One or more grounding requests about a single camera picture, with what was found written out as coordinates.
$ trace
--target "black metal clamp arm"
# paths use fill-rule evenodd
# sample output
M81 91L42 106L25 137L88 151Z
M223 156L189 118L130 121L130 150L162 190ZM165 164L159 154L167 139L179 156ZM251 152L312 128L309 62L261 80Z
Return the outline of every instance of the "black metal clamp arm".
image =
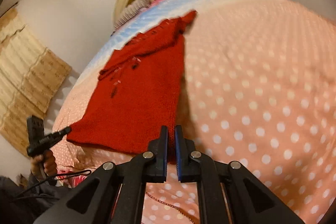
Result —
M42 214L35 224L139 224L147 182L167 177L168 129L148 151L129 162L106 162L70 193Z
M223 164L196 151L175 129L177 175L197 182L201 224L303 224L304 222L238 161Z

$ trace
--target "knitted garment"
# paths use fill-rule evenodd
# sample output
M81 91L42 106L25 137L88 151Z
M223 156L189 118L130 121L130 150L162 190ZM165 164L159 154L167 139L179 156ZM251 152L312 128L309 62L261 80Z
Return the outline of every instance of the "knitted garment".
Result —
M141 153L168 127L168 156L175 157L174 127L184 72L183 32L196 16L164 20L115 50L100 71L83 118L67 140Z

